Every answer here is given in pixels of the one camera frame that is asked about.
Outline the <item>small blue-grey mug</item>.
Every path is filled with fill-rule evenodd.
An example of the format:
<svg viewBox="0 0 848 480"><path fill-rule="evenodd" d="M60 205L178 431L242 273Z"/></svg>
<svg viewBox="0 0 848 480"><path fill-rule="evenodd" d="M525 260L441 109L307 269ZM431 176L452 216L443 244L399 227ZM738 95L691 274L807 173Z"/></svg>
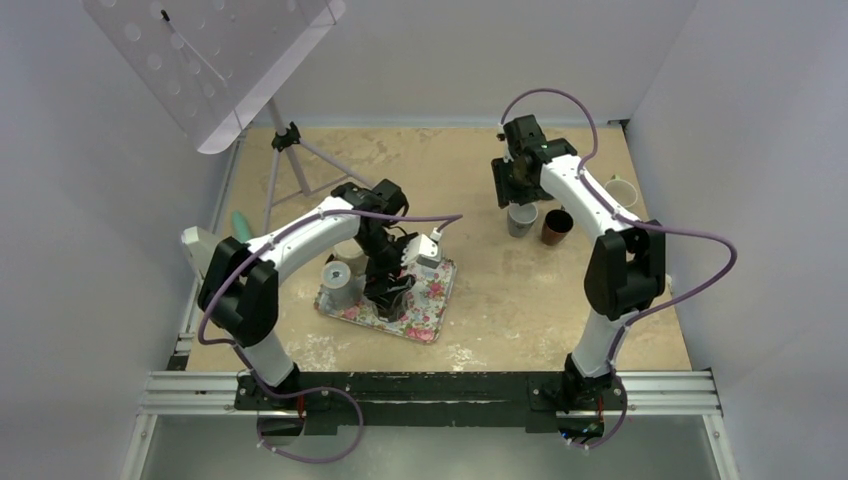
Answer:
<svg viewBox="0 0 848 480"><path fill-rule="evenodd" d="M529 234L538 218L538 208L533 203L519 205L511 203L507 207L507 231L513 238L523 238Z"/></svg>

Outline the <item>floral serving tray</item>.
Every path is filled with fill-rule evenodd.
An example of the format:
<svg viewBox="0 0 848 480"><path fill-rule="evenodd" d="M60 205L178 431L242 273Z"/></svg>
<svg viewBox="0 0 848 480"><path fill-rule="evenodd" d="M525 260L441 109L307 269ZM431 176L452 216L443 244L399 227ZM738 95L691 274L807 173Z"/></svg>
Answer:
<svg viewBox="0 0 848 480"><path fill-rule="evenodd" d="M361 276L365 288L365 276ZM435 342L442 329L447 303L457 274L455 263L449 259L442 260L436 269L413 264L408 270L416 280L415 285L406 293L409 297L409 307L400 321L384 323L377 319L374 302L364 294L361 300L346 310L326 311L319 305L320 289L314 301L315 310L326 317L359 325L377 332L405 338L421 344Z"/></svg>

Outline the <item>light grey mug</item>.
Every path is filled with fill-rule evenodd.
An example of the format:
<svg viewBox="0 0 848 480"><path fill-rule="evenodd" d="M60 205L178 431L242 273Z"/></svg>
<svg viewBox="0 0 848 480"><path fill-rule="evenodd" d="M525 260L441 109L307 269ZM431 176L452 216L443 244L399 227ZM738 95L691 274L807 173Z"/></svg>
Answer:
<svg viewBox="0 0 848 480"><path fill-rule="evenodd" d="M319 305L326 311L346 310L355 306L363 296L363 281L342 261L331 261L321 272L322 285Z"/></svg>

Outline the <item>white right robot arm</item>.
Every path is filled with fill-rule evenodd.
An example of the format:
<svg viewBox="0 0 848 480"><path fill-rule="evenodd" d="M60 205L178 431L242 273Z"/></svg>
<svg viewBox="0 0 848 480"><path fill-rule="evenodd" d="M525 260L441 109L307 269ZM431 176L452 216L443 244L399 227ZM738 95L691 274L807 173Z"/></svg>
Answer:
<svg viewBox="0 0 848 480"><path fill-rule="evenodd" d="M638 217L581 166L576 149L547 138L534 116L506 122L497 137L505 144L491 163L499 207L555 200L593 242L584 276L590 313L558 389L584 407L611 386L628 321L664 292L665 236L637 227Z"/></svg>

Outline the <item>white music stand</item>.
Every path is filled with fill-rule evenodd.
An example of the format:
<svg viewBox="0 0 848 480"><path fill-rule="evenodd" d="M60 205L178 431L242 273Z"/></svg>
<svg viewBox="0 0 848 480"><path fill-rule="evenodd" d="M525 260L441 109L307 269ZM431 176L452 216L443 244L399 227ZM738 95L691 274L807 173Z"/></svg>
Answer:
<svg viewBox="0 0 848 480"><path fill-rule="evenodd" d="M230 147L347 10L342 0L82 6L206 155Z"/></svg>

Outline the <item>white angular block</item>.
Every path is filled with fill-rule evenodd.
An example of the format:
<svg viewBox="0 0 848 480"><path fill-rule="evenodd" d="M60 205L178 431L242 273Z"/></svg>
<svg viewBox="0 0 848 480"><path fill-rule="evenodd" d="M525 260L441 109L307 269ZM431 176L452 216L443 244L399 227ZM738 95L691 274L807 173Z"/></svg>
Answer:
<svg viewBox="0 0 848 480"><path fill-rule="evenodd" d="M221 238L198 226L185 229L180 242L185 257L199 282L203 282Z"/></svg>

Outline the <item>light green mug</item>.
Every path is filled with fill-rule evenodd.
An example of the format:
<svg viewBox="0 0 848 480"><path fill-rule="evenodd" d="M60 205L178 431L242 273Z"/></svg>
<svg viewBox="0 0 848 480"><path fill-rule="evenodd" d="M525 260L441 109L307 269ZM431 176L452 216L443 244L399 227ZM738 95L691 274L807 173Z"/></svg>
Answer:
<svg viewBox="0 0 848 480"><path fill-rule="evenodd" d="M613 175L604 183L604 189L623 208L630 209L638 204L639 191L634 184L624 178Z"/></svg>

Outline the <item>cream white mug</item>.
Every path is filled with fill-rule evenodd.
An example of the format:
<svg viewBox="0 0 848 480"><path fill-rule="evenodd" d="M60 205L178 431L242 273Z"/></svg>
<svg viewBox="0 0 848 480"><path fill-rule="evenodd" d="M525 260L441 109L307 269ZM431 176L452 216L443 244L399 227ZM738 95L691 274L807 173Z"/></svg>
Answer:
<svg viewBox="0 0 848 480"><path fill-rule="evenodd" d="M364 256L363 250L353 239L337 243L332 250L335 259L344 262L358 261Z"/></svg>

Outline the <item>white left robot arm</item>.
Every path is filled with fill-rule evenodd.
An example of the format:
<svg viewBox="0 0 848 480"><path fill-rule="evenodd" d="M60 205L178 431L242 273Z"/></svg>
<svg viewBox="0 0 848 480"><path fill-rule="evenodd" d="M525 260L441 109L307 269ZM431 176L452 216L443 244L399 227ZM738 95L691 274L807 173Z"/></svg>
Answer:
<svg viewBox="0 0 848 480"><path fill-rule="evenodd" d="M227 334L224 343L261 379L259 395L272 408L297 399L299 368L274 332L282 281L334 245L352 239L367 258L364 295L378 318L398 319L414 285L402 272L409 236L394 238L388 228L409 208L402 189L384 179L368 189L352 182L334 188L313 212L251 243L228 237L212 254L197 300L203 323Z"/></svg>

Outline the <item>small brown mug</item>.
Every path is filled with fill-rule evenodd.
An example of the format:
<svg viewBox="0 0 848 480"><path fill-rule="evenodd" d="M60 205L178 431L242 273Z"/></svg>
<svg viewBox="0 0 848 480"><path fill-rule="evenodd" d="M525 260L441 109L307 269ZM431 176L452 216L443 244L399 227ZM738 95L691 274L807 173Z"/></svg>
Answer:
<svg viewBox="0 0 848 480"><path fill-rule="evenodd" d="M573 217L564 209L550 210L544 217L540 240L546 246L561 243L574 227Z"/></svg>

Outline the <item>black glossy mug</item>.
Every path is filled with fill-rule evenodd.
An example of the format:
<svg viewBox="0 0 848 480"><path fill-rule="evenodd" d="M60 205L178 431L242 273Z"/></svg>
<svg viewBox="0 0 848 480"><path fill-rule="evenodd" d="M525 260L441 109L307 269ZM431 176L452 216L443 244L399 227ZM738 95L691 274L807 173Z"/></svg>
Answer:
<svg viewBox="0 0 848 480"><path fill-rule="evenodd" d="M409 297L406 293L392 299L380 297L374 301L374 311L377 319L384 323L395 323L401 320L409 307Z"/></svg>

